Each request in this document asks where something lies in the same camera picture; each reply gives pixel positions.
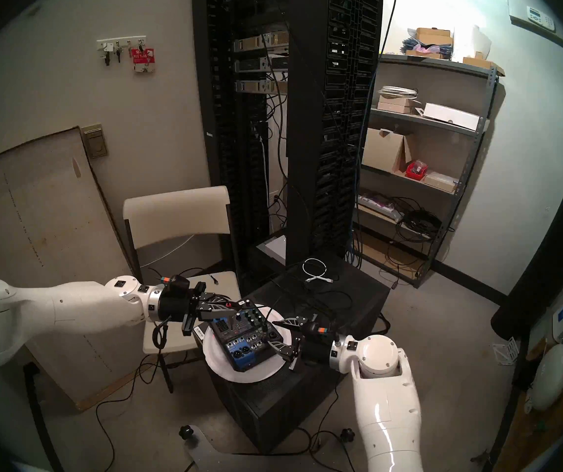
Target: white bracket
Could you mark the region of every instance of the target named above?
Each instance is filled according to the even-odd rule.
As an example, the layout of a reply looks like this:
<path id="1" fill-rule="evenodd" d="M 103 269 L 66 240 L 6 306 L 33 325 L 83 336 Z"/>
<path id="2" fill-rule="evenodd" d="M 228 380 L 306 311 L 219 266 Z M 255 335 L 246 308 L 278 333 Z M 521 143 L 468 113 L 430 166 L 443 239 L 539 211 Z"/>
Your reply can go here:
<path id="1" fill-rule="evenodd" d="M 105 51 L 107 44 L 119 44 L 122 48 L 128 47 L 138 47 L 140 45 L 146 45 L 146 35 L 135 35 L 135 36 L 118 36 L 115 38 L 101 38 L 96 40 L 96 50 L 100 52 Z"/>

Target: thermostat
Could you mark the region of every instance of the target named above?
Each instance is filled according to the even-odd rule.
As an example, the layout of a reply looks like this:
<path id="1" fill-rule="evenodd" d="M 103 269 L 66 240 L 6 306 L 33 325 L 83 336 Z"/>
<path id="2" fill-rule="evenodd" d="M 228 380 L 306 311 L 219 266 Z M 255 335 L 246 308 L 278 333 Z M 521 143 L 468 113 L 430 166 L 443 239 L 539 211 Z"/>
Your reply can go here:
<path id="1" fill-rule="evenodd" d="M 532 6 L 526 7 L 526 16 L 532 22 L 540 25 L 540 27 L 546 28 L 550 31 L 555 31 L 555 22 L 548 15 L 545 15 L 540 10 L 533 8 Z"/>

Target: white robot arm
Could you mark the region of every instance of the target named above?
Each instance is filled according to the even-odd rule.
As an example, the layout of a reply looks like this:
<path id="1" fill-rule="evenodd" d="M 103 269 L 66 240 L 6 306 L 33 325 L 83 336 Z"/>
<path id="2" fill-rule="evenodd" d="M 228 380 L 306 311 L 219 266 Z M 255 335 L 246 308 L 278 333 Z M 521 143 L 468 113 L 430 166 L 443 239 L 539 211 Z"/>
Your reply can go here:
<path id="1" fill-rule="evenodd" d="M 146 292 L 132 276 L 68 282 L 53 288 L 14 288 L 0 281 L 0 365 L 29 339 L 48 332 L 97 333 L 144 319 Z"/>
<path id="2" fill-rule="evenodd" d="M 404 350 L 385 335 L 348 335 L 334 347 L 339 355 L 330 366 L 353 379 L 369 472 L 421 472 L 421 406 Z"/>
<path id="3" fill-rule="evenodd" d="M 97 333 L 157 315 L 160 320 L 183 317 L 182 331 L 189 334 L 197 318 L 210 320 L 235 314 L 231 303 L 226 307 L 208 303 L 210 295 L 204 293 L 204 284 L 188 289 L 186 280 L 164 282 L 166 285 L 144 286 L 132 276 L 120 276 L 104 286 L 69 282 L 52 288 L 14 288 L 0 281 L 0 365 L 30 338 L 47 332 Z M 305 318 L 274 323 L 304 337 L 328 333 L 326 328 L 308 324 Z M 296 338 L 297 344 L 292 347 L 269 344 L 294 366 L 304 340 Z M 326 345 L 321 341 L 314 347 L 315 360 L 340 373 L 351 373 L 369 471 L 421 472 L 421 408 L 404 351 L 383 335 L 358 341 L 351 335 L 330 332 L 325 341 Z"/>
<path id="4" fill-rule="evenodd" d="M 356 340 L 304 317 L 274 325 L 300 334 L 294 344 L 270 342 L 292 369 L 303 353 L 341 374 L 351 373 L 356 419 L 369 472 L 421 472 L 421 406 L 408 357 L 385 335 Z"/>

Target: shelf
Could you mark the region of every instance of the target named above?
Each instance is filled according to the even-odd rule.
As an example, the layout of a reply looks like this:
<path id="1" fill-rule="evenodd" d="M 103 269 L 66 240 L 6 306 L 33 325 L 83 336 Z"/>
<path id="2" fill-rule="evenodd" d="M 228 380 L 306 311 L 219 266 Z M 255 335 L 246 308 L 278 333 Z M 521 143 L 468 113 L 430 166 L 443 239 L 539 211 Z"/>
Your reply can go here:
<path id="1" fill-rule="evenodd" d="M 431 67 L 443 71 L 475 75 L 484 79 L 487 79 L 491 72 L 490 69 L 483 69 L 475 65 L 461 64 L 460 62 L 452 62 L 446 59 L 430 59 L 429 57 L 419 57 L 418 55 L 382 54 L 380 62 L 383 64 L 410 64 L 418 67 Z"/>
<path id="2" fill-rule="evenodd" d="M 374 209 L 371 208 L 367 208 L 364 205 L 358 204 L 358 209 L 360 211 L 362 211 L 363 213 L 366 213 L 367 215 L 371 215 L 373 217 L 379 218 L 381 220 L 387 221 L 388 223 L 392 224 L 392 225 L 396 225 L 397 223 L 395 223 L 394 220 L 392 220 L 391 218 L 389 218 L 387 215 L 383 215 L 382 213 L 380 213 L 379 211 L 375 211 Z M 407 227 L 406 225 L 404 225 L 403 223 L 400 225 L 404 230 L 410 232 L 411 234 L 415 234 L 418 237 L 424 237 L 427 238 L 428 240 L 430 239 L 430 237 L 428 237 L 428 235 L 422 235 L 419 232 L 416 232 L 415 230 L 411 230 L 409 227 Z"/>
<path id="3" fill-rule="evenodd" d="M 362 258 L 396 276 L 388 278 L 389 282 L 394 282 L 399 277 L 415 287 L 418 285 L 419 278 L 417 274 L 424 264 L 423 260 L 416 259 L 413 255 L 407 254 L 403 250 L 364 232 L 362 232 L 361 238 Z M 356 240 L 354 240 L 354 247 L 357 251 L 360 250 Z"/>
<path id="4" fill-rule="evenodd" d="M 451 132 L 462 133 L 463 135 L 468 135 L 469 137 L 476 135 L 475 130 L 459 127 L 458 125 L 454 125 L 453 123 L 446 123 L 445 121 L 439 121 L 438 119 L 426 118 L 420 115 L 413 115 L 412 113 L 395 113 L 394 111 L 385 111 L 384 109 L 372 108 L 371 115 L 376 117 L 401 119 L 402 121 L 411 121 L 412 123 L 420 123 L 421 125 L 428 125 L 429 127 L 442 128 L 444 130 L 450 130 Z"/>
<path id="5" fill-rule="evenodd" d="M 432 190 L 439 191 L 439 192 L 443 192 L 443 193 L 447 194 L 448 196 L 454 196 L 454 194 L 456 193 L 456 191 L 455 191 L 455 192 L 448 192 L 448 191 L 442 190 L 441 188 L 436 188 L 436 187 L 434 187 L 434 186 L 431 186 L 430 184 L 426 184 L 426 183 L 423 182 L 423 181 L 418 181 L 418 180 L 416 180 L 416 179 L 412 179 L 411 177 L 405 176 L 403 172 L 399 172 L 399 171 L 398 171 L 398 172 L 381 171 L 380 169 L 376 169 L 375 167 L 369 167 L 368 165 L 363 165 L 363 164 L 360 164 L 360 167 L 361 167 L 362 169 L 364 169 L 365 171 L 374 172 L 375 174 L 379 174 L 379 175 L 381 175 L 381 176 L 387 176 L 387 177 L 388 177 L 388 176 L 395 176 L 395 177 L 400 177 L 401 179 L 406 179 L 407 181 L 415 182 L 415 184 L 421 184 L 422 186 L 425 186 L 425 187 L 430 188 L 430 189 L 432 189 Z"/>

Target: wall plate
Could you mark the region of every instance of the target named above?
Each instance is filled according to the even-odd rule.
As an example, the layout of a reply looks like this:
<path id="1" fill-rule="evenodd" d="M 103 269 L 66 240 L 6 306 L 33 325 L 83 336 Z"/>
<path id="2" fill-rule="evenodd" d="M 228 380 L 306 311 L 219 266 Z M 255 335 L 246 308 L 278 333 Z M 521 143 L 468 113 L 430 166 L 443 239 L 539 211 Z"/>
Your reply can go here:
<path id="1" fill-rule="evenodd" d="M 83 134 L 83 145 L 90 159 L 108 154 L 101 124 L 83 127 L 81 132 Z"/>

